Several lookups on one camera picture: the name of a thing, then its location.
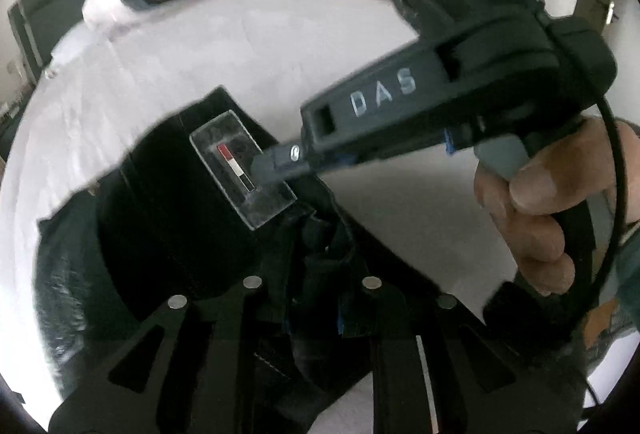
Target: white bed sheet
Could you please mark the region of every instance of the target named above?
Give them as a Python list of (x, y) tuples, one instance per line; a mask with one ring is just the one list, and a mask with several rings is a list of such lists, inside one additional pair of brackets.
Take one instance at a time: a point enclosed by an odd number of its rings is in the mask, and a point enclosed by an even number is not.
[[(48, 424), (60, 398), (33, 308), (36, 221), (218, 85), (286, 140), (300, 131), (303, 101), (412, 39), (385, 0), (198, 0), (41, 82), (0, 191), (0, 373), (38, 422)], [(435, 148), (324, 178), (364, 226), (478, 313), (515, 269), (473, 198), (475, 166), (469, 152)], [(366, 379), (314, 432), (369, 432), (370, 392)]]

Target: black garment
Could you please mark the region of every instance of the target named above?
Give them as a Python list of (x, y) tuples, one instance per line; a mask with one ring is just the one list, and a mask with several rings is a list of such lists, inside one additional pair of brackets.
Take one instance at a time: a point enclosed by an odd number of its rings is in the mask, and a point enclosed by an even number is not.
[(256, 425), (306, 432), (370, 370), (367, 339), (357, 338), (364, 330), (350, 314), (350, 271), (367, 259), (372, 273), (402, 281), (415, 299), (437, 291), (347, 223), (314, 177), (290, 183), (299, 201), (249, 231), (189, 143), (228, 109), (262, 148), (275, 143), (219, 88), (150, 131), (100, 180), (96, 197), (81, 192), (41, 223), (38, 317), (67, 396), (168, 297), (216, 297), (260, 273), (270, 306), (259, 319), (272, 334), (256, 353)]

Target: silver screw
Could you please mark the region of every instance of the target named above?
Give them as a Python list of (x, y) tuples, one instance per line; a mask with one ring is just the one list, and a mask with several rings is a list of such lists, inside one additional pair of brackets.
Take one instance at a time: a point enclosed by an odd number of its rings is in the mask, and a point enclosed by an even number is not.
[(291, 148), (289, 156), (291, 157), (291, 161), (298, 161), (300, 159), (300, 146), (294, 145)]
[(367, 289), (380, 289), (382, 281), (379, 278), (369, 275), (362, 280), (362, 285)]
[(169, 298), (167, 304), (171, 309), (180, 309), (187, 306), (187, 302), (187, 297), (185, 297), (184, 295), (174, 295), (173, 297)]
[(250, 275), (249, 277), (245, 277), (244, 281), (242, 281), (242, 284), (246, 289), (258, 289), (260, 286), (262, 286), (262, 278), (258, 277), (257, 275)]
[(443, 293), (436, 299), (436, 303), (438, 307), (441, 309), (453, 309), (456, 307), (458, 303), (458, 299), (456, 299), (453, 295), (449, 293)]

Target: red stripe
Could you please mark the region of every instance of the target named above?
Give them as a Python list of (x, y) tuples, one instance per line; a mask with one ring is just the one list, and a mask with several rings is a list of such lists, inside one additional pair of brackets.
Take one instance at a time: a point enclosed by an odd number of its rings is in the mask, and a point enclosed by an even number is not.
[(234, 159), (234, 155), (231, 154), (231, 151), (229, 151), (229, 148), (226, 146), (225, 143), (221, 143), (218, 146), (218, 150), (220, 151), (220, 154), (227, 160), (233, 160)]

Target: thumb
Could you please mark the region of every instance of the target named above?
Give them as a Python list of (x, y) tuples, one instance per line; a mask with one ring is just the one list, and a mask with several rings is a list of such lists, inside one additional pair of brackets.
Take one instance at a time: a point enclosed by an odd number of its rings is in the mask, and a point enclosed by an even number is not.
[[(627, 172), (637, 172), (640, 141), (624, 122), (618, 123)], [(580, 129), (540, 151), (511, 180), (514, 207), (522, 213), (549, 215), (576, 206), (588, 196), (615, 186), (613, 155), (601, 119), (589, 118)]]

